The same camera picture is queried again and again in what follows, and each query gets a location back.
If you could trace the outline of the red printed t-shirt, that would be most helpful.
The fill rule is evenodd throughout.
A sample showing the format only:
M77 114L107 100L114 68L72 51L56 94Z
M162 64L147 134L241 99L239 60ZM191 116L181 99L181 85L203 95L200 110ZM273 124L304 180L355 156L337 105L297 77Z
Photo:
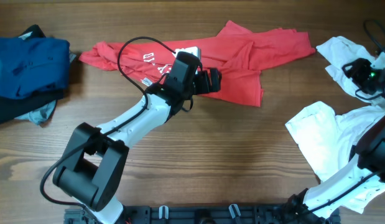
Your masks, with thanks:
M253 33L228 21L215 37L145 44L98 42L80 55L80 61L102 70L122 68L129 77L150 85L169 73L179 51L198 47L204 69L217 68L222 74L221 90L210 98L231 103L261 105L264 94L261 71L315 53L307 32L277 28Z

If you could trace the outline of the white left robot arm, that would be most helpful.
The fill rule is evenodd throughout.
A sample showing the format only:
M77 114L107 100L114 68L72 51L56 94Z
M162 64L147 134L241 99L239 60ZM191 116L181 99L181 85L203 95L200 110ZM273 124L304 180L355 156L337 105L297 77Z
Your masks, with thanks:
M121 223L124 205L114 196L129 150L154 128L183 110L194 95L218 92L221 73L181 69L147 87L142 99L116 119L97 127L79 125L62 157L50 169L53 184L73 197L65 223Z

